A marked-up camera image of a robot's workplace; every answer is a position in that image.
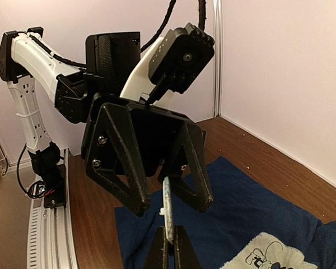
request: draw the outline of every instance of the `metal rail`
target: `metal rail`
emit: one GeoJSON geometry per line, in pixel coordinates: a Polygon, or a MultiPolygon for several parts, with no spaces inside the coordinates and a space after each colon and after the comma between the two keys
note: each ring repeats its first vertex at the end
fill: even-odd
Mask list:
{"type": "Polygon", "coordinates": [[[63,152],[66,207],[49,209],[44,208],[44,199],[32,201],[27,237],[27,269],[78,269],[69,206],[69,151],[63,152]]]}

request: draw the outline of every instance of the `black cable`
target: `black cable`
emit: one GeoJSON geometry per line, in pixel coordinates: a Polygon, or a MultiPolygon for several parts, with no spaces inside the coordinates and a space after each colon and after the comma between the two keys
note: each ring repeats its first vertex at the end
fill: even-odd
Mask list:
{"type": "Polygon", "coordinates": [[[198,27],[204,31],[207,19],[207,1],[199,0],[199,24],[198,27]]]}
{"type": "MultiPolygon", "coordinates": [[[[46,51],[48,54],[51,55],[52,51],[46,47],[37,37],[33,36],[33,35],[29,35],[30,38],[32,38],[32,40],[37,43],[37,45],[39,45],[44,51],[46,51]]],[[[77,66],[77,67],[81,67],[81,68],[86,68],[86,65],[83,63],[77,63],[74,61],[71,61],[69,59],[65,59],[62,58],[59,55],[53,54],[52,57],[62,63],[68,64],[69,66],[77,66]]]]}
{"type": "Polygon", "coordinates": [[[46,189],[45,189],[45,192],[43,192],[42,194],[39,194],[39,195],[33,195],[33,191],[34,191],[34,187],[38,184],[44,184],[44,182],[42,180],[40,181],[36,181],[34,184],[32,184],[29,188],[29,191],[27,191],[22,183],[21,183],[21,179],[20,179],[20,173],[19,173],[19,168],[20,168],[20,161],[22,159],[22,156],[24,155],[25,153],[25,150],[26,150],[26,143],[24,145],[24,148],[22,149],[19,157],[18,157],[18,160],[17,160],[17,166],[16,166],[16,177],[17,177],[17,181],[18,181],[18,184],[20,186],[20,188],[22,189],[23,192],[25,192],[27,194],[27,196],[29,196],[31,199],[38,199],[38,198],[42,198],[44,197],[44,195],[46,194],[46,189]]]}
{"type": "Polygon", "coordinates": [[[174,8],[174,5],[176,3],[176,0],[171,0],[168,6],[168,10],[166,13],[166,16],[164,17],[163,23],[161,24],[161,26],[159,27],[159,29],[157,30],[157,32],[154,34],[154,36],[151,38],[150,41],[148,41],[142,48],[141,48],[141,52],[144,52],[150,45],[152,45],[157,38],[162,34],[164,28],[166,27],[166,25],[168,24],[169,18],[172,15],[172,11],[174,8]]]}
{"type": "MultiPolygon", "coordinates": [[[[164,17],[163,23],[154,34],[154,36],[149,40],[142,48],[141,53],[144,52],[150,45],[152,45],[157,38],[162,34],[164,28],[167,26],[170,16],[172,15],[172,11],[176,0],[171,0],[168,6],[168,10],[166,16],[164,17]]],[[[207,19],[207,1],[206,0],[199,0],[199,24],[198,27],[204,31],[206,28],[206,19],[207,19]]]]}

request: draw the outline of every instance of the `screw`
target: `screw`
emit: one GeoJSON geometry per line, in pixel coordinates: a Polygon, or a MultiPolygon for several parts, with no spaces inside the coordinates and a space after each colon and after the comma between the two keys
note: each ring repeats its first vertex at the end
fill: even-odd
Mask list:
{"type": "Polygon", "coordinates": [[[193,55],[191,53],[186,53],[184,56],[183,56],[183,60],[185,62],[190,62],[191,60],[193,59],[193,55]]]}
{"type": "Polygon", "coordinates": [[[99,136],[99,144],[100,144],[101,146],[107,144],[107,138],[104,137],[104,136],[99,136]]]}
{"type": "Polygon", "coordinates": [[[98,167],[101,166],[101,161],[98,160],[98,159],[94,159],[94,160],[92,161],[92,165],[93,165],[95,168],[98,168],[98,167]]]}

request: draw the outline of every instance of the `white robotic arm segment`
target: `white robotic arm segment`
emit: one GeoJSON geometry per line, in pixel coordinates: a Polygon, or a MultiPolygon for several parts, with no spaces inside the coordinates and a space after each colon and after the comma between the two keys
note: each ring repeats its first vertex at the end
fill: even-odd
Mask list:
{"type": "Polygon", "coordinates": [[[17,116],[21,119],[28,150],[35,154],[45,150],[52,141],[44,126],[35,92],[35,79],[21,77],[18,83],[7,82],[15,101],[17,116]]]}
{"type": "MultiPolygon", "coordinates": [[[[120,94],[121,98],[139,101],[140,98],[148,100],[150,93],[156,85],[154,85],[149,76],[148,70],[150,61],[154,58],[156,50],[161,48],[161,43],[164,40],[163,37],[159,37],[148,49],[147,53],[142,57],[139,63],[136,65],[132,73],[127,79],[124,88],[120,94]]],[[[155,106],[168,109],[171,100],[174,96],[174,92],[167,91],[166,94],[154,103],[155,106]]]]}
{"type": "Polygon", "coordinates": [[[38,33],[19,33],[11,45],[11,58],[23,66],[45,89],[50,100],[55,102],[57,76],[68,76],[80,71],[78,67],[62,63],[41,48],[30,36],[36,37],[54,54],[59,55],[50,46],[44,43],[38,33]]]}

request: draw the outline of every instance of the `white wall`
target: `white wall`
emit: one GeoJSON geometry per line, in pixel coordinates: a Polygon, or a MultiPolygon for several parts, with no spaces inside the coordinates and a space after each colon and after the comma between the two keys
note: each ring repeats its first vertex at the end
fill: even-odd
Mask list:
{"type": "Polygon", "coordinates": [[[222,115],[336,185],[336,0],[224,0],[222,115]]]}
{"type": "MultiPolygon", "coordinates": [[[[42,26],[44,40],[64,57],[85,61],[85,40],[90,34],[118,31],[141,31],[142,45],[161,25],[169,0],[0,0],[0,41],[10,30],[42,26]]],[[[207,32],[213,34],[213,7],[208,3],[207,32]]],[[[168,27],[198,24],[198,1],[179,0],[168,27]]],[[[43,89],[36,86],[46,128],[61,148],[80,153],[84,125],[68,123],[53,108],[43,89]]],[[[182,97],[176,98],[173,110],[198,121],[213,116],[213,64],[202,72],[182,97]]],[[[11,163],[25,143],[24,133],[15,116],[15,108],[6,84],[0,80],[0,142],[11,163]]]]}

